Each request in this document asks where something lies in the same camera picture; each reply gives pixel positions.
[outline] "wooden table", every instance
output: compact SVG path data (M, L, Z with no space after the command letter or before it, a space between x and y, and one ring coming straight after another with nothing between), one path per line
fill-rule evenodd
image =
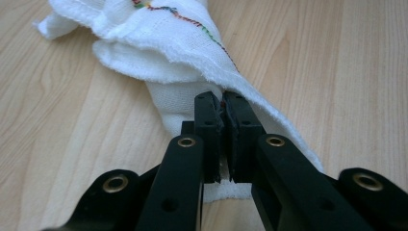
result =
M61 225L93 180L144 173L170 136L145 84L102 66L79 28L31 23L46 1L0 4L0 230ZM408 1L210 0L242 75L319 154L328 175L365 167L408 190ZM203 230L262 230L252 200L206 204Z

